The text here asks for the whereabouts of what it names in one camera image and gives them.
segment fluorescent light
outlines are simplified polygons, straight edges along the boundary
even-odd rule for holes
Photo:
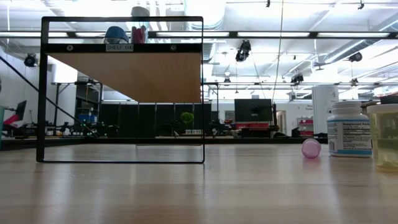
[[[156,32],[157,37],[201,37],[201,32]],[[204,37],[227,37],[229,32],[204,32]]]
[[[387,32],[321,32],[318,37],[387,37],[389,34]]]
[[[181,43],[201,43],[201,40],[195,39],[195,40],[181,40]],[[203,43],[209,43],[209,44],[215,44],[215,43],[220,43],[220,44],[225,44],[225,40],[203,40]]]
[[[254,85],[254,83],[241,83],[241,82],[230,82],[230,83],[218,83],[219,85]]]
[[[282,32],[282,37],[308,37],[309,32]]]
[[[40,37],[40,32],[0,32],[0,37]]]
[[[308,37],[309,32],[238,32],[238,37]]]
[[[105,35],[105,32],[77,32],[76,36],[78,37],[99,37],[101,35]]]
[[[40,37],[40,32],[0,32],[0,37]],[[68,37],[66,32],[49,32],[49,37]]]
[[[49,37],[68,37],[66,32],[49,32]]]

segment white column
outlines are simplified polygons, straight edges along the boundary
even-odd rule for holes
[[[331,104],[338,102],[338,87],[315,86],[312,88],[314,134],[327,133],[326,120],[331,116]]]
[[[52,82],[53,83],[71,83],[77,81],[77,70],[65,65],[62,62],[56,62],[52,65]],[[59,93],[58,106],[68,112],[70,115],[75,116],[76,105],[76,85],[67,86],[61,93]],[[75,121],[58,110],[57,125],[62,125],[64,122],[74,123]]]

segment green plant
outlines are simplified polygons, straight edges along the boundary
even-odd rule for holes
[[[181,114],[181,120],[185,123],[185,128],[193,121],[193,113],[184,112]]]

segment white bottle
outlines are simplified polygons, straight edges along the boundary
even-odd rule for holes
[[[327,119],[329,153],[341,157],[371,157],[369,118],[361,114],[360,101],[333,103]]]

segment wooden table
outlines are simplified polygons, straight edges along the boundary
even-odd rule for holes
[[[38,164],[33,149],[0,152],[0,223],[398,223],[398,175],[375,172],[372,159],[330,157],[326,146],[315,160],[300,145],[207,148],[205,165]],[[46,149],[77,159],[137,154],[159,151]]]

